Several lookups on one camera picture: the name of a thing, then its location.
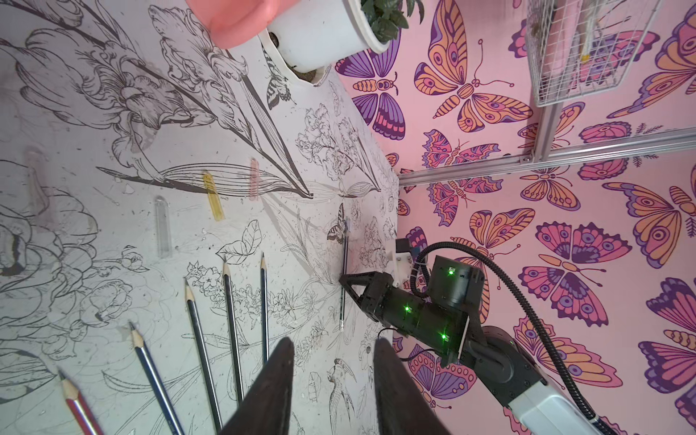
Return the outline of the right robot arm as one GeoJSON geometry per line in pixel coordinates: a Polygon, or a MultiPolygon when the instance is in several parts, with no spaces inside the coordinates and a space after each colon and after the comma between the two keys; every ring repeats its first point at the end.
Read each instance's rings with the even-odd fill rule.
{"type": "Polygon", "coordinates": [[[491,259],[456,242],[424,248],[413,262],[411,289],[395,286],[385,272],[344,274],[340,283],[361,311],[400,335],[426,344],[442,368],[471,369],[498,403],[535,434],[613,434],[585,399],[553,344],[550,333],[518,286],[491,259]],[[483,326],[479,314],[490,269],[523,309],[532,329],[558,371],[564,391],[518,341],[495,326],[483,326]]]}

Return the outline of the red pencil with clear cap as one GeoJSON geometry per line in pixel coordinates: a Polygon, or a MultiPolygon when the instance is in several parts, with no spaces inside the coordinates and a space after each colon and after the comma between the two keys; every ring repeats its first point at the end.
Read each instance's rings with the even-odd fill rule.
{"type": "Polygon", "coordinates": [[[92,413],[86,400],[83,398],[80,390],[61,370],[58,370],[58,376],[61,382],[65,402],[83,434],[104,435],[103,429],[97,422],[96,417],[92,413]]]}

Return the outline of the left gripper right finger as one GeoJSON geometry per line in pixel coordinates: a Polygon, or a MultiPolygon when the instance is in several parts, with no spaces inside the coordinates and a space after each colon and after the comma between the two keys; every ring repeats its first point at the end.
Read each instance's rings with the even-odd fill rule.
{"type": "Polygon", "coordinates": [[[380,434],[450,434],[384,338],[375,342],[373,366],[380,434]]]}

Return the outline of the navy pencil with pink cap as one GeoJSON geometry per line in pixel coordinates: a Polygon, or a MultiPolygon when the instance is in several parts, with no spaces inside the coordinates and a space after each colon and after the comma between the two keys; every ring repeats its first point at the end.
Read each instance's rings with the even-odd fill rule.
{"type": "Polygon", "coordinates": [[[269,326],[268,326],[268,268],[265,255],[260,259],[260,306],[261,306],[261,334],[262,334],[262,361],[265,364],[269,357],[269,326]]]}

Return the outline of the brown pencil with yellow cap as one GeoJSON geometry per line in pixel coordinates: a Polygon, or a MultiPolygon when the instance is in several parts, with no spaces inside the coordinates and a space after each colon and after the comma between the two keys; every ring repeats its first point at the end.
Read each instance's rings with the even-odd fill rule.
{"type": "Polygon", "coordinates": [[[208,351],[206,348],[205,335],[203,333],[199,310],[197,308],[196,300],[190,285],[187,280],[184,280],[184,297],[186,307],[188,309],[188,317],[190,318],[192,333],[194,336],[194,341],[196,349],[199,356],[200,369],[203,376],[206,393],[208,397],[208,405],[210,406],[210,413],[212,422],[215,428],[215,433],[219,434],[223,428],[223,422],[221,419],[219,402],[217,397],[216,387],[213,381],[210,358],[208,357],[208,351]]]}

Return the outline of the blue pencil with clear cap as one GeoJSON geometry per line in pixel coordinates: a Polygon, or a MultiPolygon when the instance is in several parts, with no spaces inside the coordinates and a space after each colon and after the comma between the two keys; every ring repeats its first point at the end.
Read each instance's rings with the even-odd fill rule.
{"type": "Polygon", "coordinates": [[[152,360],[152,356],[150,355],[150,351],[146,346],[142,335],[132,322],[129,322],[129,328],[134,351],[141,362],[141,366],[147,376],[159,407],[161,407],[161,412],[165,422],[167,422],[172,434],[183,435],[183,427],[179,422],[179,418],[174,410],[165,385],[161,380],[156,365],[154,364],[154,360],[152,360]]]}

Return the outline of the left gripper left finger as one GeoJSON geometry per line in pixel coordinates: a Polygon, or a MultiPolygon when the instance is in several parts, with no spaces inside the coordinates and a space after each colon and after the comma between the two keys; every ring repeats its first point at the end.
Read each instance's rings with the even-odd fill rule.
{"type": "Polygon", "coordinates": [[[219,434],[288,434],[292,413],[295,346],[277,343],[257,379],[219,434]]]}

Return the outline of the dark pencil with clear cap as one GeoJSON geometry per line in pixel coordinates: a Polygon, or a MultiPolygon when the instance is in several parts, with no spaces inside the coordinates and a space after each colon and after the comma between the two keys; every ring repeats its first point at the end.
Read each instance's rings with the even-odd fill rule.
{"type": "Polygon", "coordinates": [[[234,378],[235,393],[237,398],[237,405],[241,406],[244,401],[244,386],[242,382],[241,366],[240,366],[240,351],[239,343],[237,342],[237,325],[235,319],[235,308],[233,301],[233,290],[231,275],[228,268],[228,264],[224,263],[222,267],[222,283],[224,288],[225,300],[226,300],[226,310],[228,319],[228,331],[229,331],[229,347],[232,358],[232,373],[234,378]]]}

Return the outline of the navy pencil with blue cap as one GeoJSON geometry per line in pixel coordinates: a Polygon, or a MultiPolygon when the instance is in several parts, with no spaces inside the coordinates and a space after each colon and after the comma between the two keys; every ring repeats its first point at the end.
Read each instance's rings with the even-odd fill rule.
{"type": "MultiPolygon", "coordinates": [[[[342,264],[342,273],[341,277],[345,275],[347,272],[348,268],[348,263],[349,263],[349,233],[350,233],[350,226],[349,226],[349,220],[345,219],[344,220],[344,247],[343,247],[343,264],[342,264]]],[[[341,286],[341,296],[340,296],[340,312],[339,312],[339,331],[343,332],[344,331],[344,322],[345,322],[345,301],[346,301],[346,291],[343,288],[343,285],[341,286]]]]}

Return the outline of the yellow transparent pencil cap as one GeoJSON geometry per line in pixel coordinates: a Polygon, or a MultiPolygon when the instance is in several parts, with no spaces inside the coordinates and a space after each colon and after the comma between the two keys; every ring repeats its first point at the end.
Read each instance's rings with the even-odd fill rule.
{"type": "Polygon", "coordinates": [[[225,219],[225,214],[219,197],[219,192],[217,190],[217,186],[215,184],[212,174],[209,171],[205,170],[202,173],[202,180],[208,195],[208,202],[210,203],[213,219],[217,222],[223,221],[225,219]]]}

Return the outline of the salmon pink transparent pencil cap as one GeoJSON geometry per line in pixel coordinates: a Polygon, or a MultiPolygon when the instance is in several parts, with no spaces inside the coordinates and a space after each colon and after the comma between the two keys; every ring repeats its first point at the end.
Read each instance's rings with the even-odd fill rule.
{"type": "Polygon", "coordinates": [[[259,198],[259,186],[260,186],[260,171],[258,161],[254,158],[250,160],[250,175],[249,175],[249,198],[252,201],[256,201],[259,198]]]}

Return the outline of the clear transparent pencil cap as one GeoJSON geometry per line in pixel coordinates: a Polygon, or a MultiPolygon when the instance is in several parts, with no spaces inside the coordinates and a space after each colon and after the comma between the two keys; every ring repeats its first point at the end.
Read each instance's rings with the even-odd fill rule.
{"type": "Polygon", "coordinates": [[[162,196],[157,196],[153,204],[158,255],[160,258],[168,258],[172,255],[169,204],[162,196]]]}

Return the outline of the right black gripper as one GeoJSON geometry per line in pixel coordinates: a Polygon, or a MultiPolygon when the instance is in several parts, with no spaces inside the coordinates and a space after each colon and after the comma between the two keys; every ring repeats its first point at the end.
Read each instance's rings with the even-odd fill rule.
{"type": "Polygon", "coordinates": [[[435,257],[423,297],[396,287],[385,272],[339,279],[369,318],[426,344],[445,366],[467,362],[486,345],[480,324],[485,281],[481,269],[440,256],[435,257]]]}

